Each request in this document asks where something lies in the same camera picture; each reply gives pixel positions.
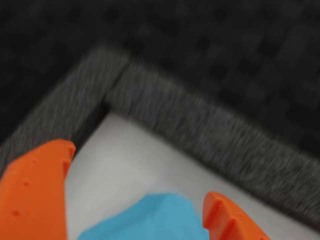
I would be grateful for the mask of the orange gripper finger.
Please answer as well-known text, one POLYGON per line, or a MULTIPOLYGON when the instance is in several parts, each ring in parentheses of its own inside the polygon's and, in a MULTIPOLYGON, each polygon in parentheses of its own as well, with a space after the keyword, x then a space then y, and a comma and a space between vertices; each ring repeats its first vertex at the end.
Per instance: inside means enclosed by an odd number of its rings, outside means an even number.
POLYGON ((202 226, 210 240, 268 240, 269 237, 227 196, 208 192, 203 201, 202 226))
POLYGON ((66 240, 65 179, 76 151, 55 139, 12 161, 0 179, 2 240, 66 240))

